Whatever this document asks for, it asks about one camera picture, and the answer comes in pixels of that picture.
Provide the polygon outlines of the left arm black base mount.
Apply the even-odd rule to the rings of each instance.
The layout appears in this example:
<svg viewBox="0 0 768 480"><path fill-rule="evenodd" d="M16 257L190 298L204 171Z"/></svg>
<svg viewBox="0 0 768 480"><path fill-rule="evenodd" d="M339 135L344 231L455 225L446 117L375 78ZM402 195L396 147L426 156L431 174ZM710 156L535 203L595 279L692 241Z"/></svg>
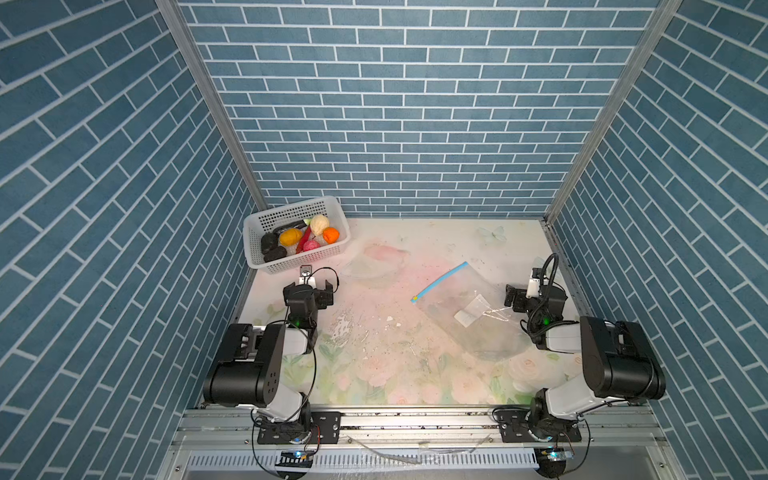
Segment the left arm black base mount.
<svg viewBox="0 0 768 480"><path fill-rule="evenodd" d="M337 444L341 428L340 411L301 413L296 421L269 422L258 427L259 445Z"/></svg>

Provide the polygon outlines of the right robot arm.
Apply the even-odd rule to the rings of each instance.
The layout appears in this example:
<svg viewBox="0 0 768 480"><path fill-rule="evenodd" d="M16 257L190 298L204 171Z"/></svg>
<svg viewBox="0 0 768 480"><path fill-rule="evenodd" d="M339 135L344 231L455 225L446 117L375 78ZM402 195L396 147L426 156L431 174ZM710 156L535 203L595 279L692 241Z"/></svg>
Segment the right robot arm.
<svg viewBox="0 0 768 480"><path fill-rule="evenodd" d="M542 388L528 408L497 408L492 418L507 443L578 440L577 424L588 413L621 402L663 397L666 379L642 327L591 316L567 320L567 294L556 283L531 281L505 287L504 305L523 313L521 328L541 350L581 357L581 372L564 384Z"/></svg>

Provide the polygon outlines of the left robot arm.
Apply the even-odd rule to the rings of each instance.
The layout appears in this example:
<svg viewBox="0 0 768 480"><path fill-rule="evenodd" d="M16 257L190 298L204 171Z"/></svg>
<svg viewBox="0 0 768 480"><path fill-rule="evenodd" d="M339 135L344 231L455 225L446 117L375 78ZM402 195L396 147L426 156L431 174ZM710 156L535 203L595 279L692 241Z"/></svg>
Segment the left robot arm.
<svg viewBox="0 0 768 480"><path fill-rule="evenodd" d="M282 320L265 326L230 325L203 382L207 404L250 407L275 426L307 430L309 395L280 383L285 356L314 357L318 314L334 304L337 288L292 283L283 289L287 307Z"/></svg>

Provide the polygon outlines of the clear zip bag blue zipper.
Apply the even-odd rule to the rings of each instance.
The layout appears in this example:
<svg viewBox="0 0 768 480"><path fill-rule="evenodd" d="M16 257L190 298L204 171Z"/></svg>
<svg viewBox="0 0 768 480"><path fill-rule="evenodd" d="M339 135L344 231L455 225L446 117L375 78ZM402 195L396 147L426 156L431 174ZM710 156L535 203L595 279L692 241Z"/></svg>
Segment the clear zip bag blue zipper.
<svg viewBox="0 0 768 480"><path fill-rule="evenodd" d="M469 263L446 272L412 297L430 320L480 360L502 361L532 346L521 316L504 305L505 291Z"/></svg>

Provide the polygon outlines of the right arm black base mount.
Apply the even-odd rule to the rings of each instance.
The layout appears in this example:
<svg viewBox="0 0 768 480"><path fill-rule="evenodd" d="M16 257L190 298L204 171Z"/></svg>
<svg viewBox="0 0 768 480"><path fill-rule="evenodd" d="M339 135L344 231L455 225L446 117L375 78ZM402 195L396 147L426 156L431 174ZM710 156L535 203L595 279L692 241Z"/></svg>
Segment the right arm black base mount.
<svg viewBox="0 0 768 480"><path fill-rule="evenodd" d="M503 443L576 443L582 440L574 420L539 418L536 412L511 406L495 408L490 416L498 426Z"/></svg>

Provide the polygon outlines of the yellow toy lemon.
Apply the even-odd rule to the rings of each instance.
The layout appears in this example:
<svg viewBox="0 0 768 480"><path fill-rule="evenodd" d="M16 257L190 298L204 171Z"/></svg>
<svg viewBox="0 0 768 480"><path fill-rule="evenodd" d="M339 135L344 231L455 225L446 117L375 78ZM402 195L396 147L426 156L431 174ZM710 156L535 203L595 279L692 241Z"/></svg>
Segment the yellow toy lemon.
<svg viewBox="0 0 768 480"><path fill-rule="evenodd" d="M278 236L279 244L283 247L292 247L297 245L303 237L303 231L299 228L289 228L282 231Z"/></svg>

